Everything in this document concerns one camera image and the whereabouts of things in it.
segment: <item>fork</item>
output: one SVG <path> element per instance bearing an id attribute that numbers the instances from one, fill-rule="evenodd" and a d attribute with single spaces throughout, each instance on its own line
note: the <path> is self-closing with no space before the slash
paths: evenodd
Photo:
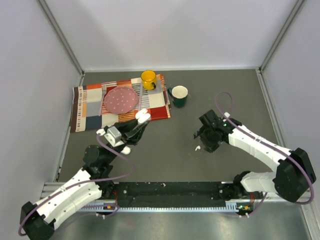
<path id="1" fill-rule="evenodd" d="M 102 104 L 104 103 L 104 98 L 107 93 L 107 86 L 102 85 L 102 96 L 101 96 L 101 103 L 100 103 L 100 109 L 99 109 L 99 116 L 102 114 Z"/>

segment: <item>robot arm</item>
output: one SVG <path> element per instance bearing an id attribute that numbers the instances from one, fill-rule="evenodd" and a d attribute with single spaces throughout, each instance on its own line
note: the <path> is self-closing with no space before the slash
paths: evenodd
<path id="1" fill-rule="evenodd" d="M 151 116 L 143 109 L 135 117 L 136 119 L 130 121 L 117 122 L 111 127 L 106 126 L 98 130 L 97 134 L 107 139 L 108 147 L 118 153 L 129 154 L 131 149 L 127 145 L 138 143 Z M 27 202 L 23 205 L 20 223 L 36 206 L 47 201 L 25 222 L 23 229 L 28 237 L 31 240 L 48 240 L 54 231 L 79 209 L 101 197 L 108 198 L 112 194 L 114 183 L 111 180 L 91 180 L 108 178 L 113 168 L 110 164 L 115 158 L 115 154 L 102 147 L 88 146 L 83 158 L 85 165 L 68 182 L 35 204 Z"/>
<path id="2" fill-rule="evenodd" d="M 271 169 L 272 172 L 255 173 L 246 171 L 237 175 L 233 181 L 237 191 L 241 189 L 247 193 L 255 191 L 277 193 L 285 200 L 293 203 L 302 196 L 309 188 L 306 178 L 286 156 L 276 150 L 280 150 L 296 160 L 307 173 L 312 184 L 316 181 L 316 175 L 308 154 L 304 150 L 297 148 L 292 151 L 278 146 L 253 133 L 241 122 L 230 118 L 241 131 L 226 119 L 218 117 L 213 110 L 208 111 L 199 119 L 203 126 L 194 133 L 194 138 L 200 137 L 206 151 L 212 153 L 225 142 L 244 150 Z M 261 142 L 271 145 L 273 149 L 267 147 L 266 144 L 261 144 Z"/>

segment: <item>wall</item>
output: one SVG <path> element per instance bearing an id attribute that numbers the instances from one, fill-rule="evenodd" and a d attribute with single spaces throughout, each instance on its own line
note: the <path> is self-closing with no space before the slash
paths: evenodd
<path id="1" fill-rule="evenodd" d="M 0 239 L 52 181 L 80 77 L 37 1 L 0 1 Z"/>
<path id="2" fill-rule="evenodd" d="M 320 1 L 307 0 L 265 70 L 287 144 L 311 158 L 320 206 Z"/>
<path id="3" fill-rule="evenodd" d="M 297 0 L 46 0 L 86 71 L 260 66 Z"/>

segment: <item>gray floor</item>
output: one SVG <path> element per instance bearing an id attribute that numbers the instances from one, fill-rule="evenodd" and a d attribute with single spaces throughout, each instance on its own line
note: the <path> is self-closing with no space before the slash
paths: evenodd
<path id="1" fill-rule="evenodd" d="M 245 170 L 265 172 L 268 168 L 254 157 L 235 147 L 223 144 L 216 152 L 195 151 L 201 142 L 193 133 L 201 127 L 198 119 L 210 109 L 216 110 L 214 96 L 220 91 L 233 95 L 231 116 L 269 141 L 276 136 L 255 70 L 192 70 L 162 71 L 167 87 L 183 85 L 189 97 L 184 108 L 172 106 L 171 118 L 152 121 L 142 140 L 129 157 L 137 171 L 121 181 L 132 182 L 191 182 L 231 181 Z M 141 72 L 86 73 L 83 85 L 139 77 Z M 230 101 L 220 99 L 227 110 Z M 60 173 L 60 182 L 70 179 L 84 164 L 84 150 L 97 144 L 95 131 L 71 133 Z M 115 159 L 111 177 L 127 173 L 130 166 Z"/>
<path id="2" fill-rule="evenodd" d="M 102 220 L 76 213 L 51 240 L 311 240 L 296 204 L 264 203 L 249 219 L 230 214 L 118 213 Z"/>

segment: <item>yellow mug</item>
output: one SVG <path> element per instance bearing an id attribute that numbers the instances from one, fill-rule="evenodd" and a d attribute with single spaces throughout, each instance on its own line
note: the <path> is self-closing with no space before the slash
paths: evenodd
<path id="1" fill-rule="evenodd" d="M 146 70 L 141 74 L 142 85 L 147 90 L 156 88 L 157 78 L 156 73 L 152 70 Z"/>

